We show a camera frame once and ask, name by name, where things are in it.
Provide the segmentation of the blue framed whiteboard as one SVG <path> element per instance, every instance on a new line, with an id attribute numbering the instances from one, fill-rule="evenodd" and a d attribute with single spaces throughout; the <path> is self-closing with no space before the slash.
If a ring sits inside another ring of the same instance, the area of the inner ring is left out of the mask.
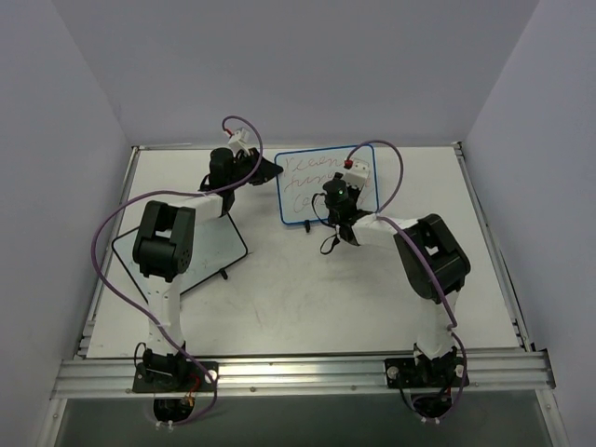
<path id="1" fill-rule="evenodd" d="M 281 151 L 274 162 L 283 172 L 277 176 L 278 204 L 280 219 L 284 224 L 303 224 L 306 220 L 315 221 L 316 213 L 326 219 L 328 212 L 323 198 L 315 200 L 312 210 L 312 196 L 323 193 L 323 184 L 342 172 L 344 162 L 353 146 L 336 146 L 295 151 Z M 369 169 L 369 175 L 358 199 L 358 207 L 376 210 L 379 203 L 377 191 L 376 159 L 371 145 L 361 147 L 351 159 Z"/>

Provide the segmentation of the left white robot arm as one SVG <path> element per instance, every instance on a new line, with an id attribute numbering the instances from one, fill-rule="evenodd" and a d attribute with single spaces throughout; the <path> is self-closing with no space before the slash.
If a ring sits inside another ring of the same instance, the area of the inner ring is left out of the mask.
<path id="1" fill-rule="evenodd" d="M 133 262 L 147 280 L 149 339 L 142 354 L 143 369 L 167 390 L 177 390 L 191 374 L 192 363 L 181 352 L 181 282 L 192 261 L 198 224 L 228 214 L 235 190 L 248 183 L 262 185 L 284 169 L 255 148 L 210 152 L 210 171 L 198 197 L 178 204 L 151 200 L 145 205 L 132 250 Z"/>

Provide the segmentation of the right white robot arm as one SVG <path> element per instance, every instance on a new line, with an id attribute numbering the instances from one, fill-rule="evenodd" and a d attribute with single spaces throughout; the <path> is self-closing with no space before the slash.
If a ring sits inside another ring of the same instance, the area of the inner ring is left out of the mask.
<path id="1" fill-rule="evenodd" d="M 446 359 L 457 353 L 454 309 L 471 271 L 470 261 L 438 214 L 413 220 L 388 218 L 359 209 L 359 193 L 341 178 L 324 183 L 328 224 L 351 245 L 399 255 L 406 278 L 421 299 L 413 372 L 422 383 L 435 384 L 447 373 Z"/>

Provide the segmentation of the black framed whiteboard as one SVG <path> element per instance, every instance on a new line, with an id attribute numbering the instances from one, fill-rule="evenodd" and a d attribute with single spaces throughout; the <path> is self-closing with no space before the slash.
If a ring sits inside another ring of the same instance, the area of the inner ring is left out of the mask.
<path id="1" fill-rule="evenodd" d="M 112 242 L 115 256 L 147 303 L 146 278 L 140 267 L 132 260 L 132 250 L 138 228 L 117 237 Z M 199 223 L 195 227 L 193 254 L 190 265 L 183 275 L 181 295 L 184 295 L 208 279 L 221 276 L 227 279 L 226 269 L 248 255 L 248 247 L 239 233 L 232 216 Z"/>

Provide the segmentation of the aluminium table edge frame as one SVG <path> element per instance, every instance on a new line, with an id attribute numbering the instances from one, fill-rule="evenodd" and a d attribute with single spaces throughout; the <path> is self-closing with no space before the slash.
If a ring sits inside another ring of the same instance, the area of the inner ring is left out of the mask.
<path id="1" fill-rule="evenodd" d="M 466 184 L 468 194 L 472 202 L 472 207 L 479 221 L 482 237 L 487 247 L 489 257 L 496 275 L 496 279 L 501 294 L 504 298 L 508 314 L 511 319 L 511 325 L 513 327 L 513 330 L 516 333 L 516 337 L 519 341 L 520 346 L 527 352 L 534 352 L 535 346 L 527 330 L 527 326 L 525 324 L 524 317 L 522 314 L 522 309 L 520 307 L 520 303 L 514 285 L 511 281 L 511 276 L 509 274 L 506 261 L 504 259 L 502 251 L 500 250 L 500 247 L 497 244 L 496 238 L 492 231 L 492 227 L 488 222 L 487 216 L 482 208 L 478 194 L 471 181 L 464 154 L 464 145 L 462 142 L 454 142 L 454 153 L 457 158 L 459 167 L 462 171 L 464 182 Z"/>

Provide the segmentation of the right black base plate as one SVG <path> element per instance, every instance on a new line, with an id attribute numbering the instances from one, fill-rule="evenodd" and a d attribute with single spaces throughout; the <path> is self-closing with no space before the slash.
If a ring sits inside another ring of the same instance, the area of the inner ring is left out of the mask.
<path id="1" fill-rule="evenodd" d="M 389 358 L 384 360 L 386 383 L 389 388 L 467 387 L 469 378 L 463 374 L 463 360 L 447 356 L 445 359 Z"/>

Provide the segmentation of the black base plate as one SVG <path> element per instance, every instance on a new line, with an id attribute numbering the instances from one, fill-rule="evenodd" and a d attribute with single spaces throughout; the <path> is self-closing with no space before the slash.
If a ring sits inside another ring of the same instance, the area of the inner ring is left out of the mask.
<path id="1" fill-rule="evenodd" d="M 131 390 L 137 394 L 212 392 L 215 385 L 195 363 L 184 360 L 170 366 L 140 362 Z"/>
<path id="2" fill-rule="evenodd" d="M 469 378 L 463 374 L 463 360 L 447 356 L 445 359 L 389 358 L 384 360 L 386 383 L 389 388 L 467 387 Z"/>

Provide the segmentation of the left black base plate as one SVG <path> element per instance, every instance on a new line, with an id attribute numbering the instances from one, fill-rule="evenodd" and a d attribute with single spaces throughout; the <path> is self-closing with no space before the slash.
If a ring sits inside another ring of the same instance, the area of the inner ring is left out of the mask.
<path id="1" fill-rule="evenodd" d="M 170 366 L 140 362 L 131 390 L 137 394 L 212 392 L 215 385 L 195 363 L 184 360 Z"/>

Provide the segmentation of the aluminium front rail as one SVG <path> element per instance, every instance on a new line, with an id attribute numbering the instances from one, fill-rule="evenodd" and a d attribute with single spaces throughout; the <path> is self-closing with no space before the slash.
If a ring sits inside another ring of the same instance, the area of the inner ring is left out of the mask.
<path id="1" fill-rule="evenodd" d="M 218 396 L 387 394 L 387 354 L 290 358 L 218 359 Z M 473 349 L 467 354 L 473 391 L 552 389 L 555 378 L 545 352 Z M 137 398 L 130 359 L 63 362 L 53 399 Z"/>

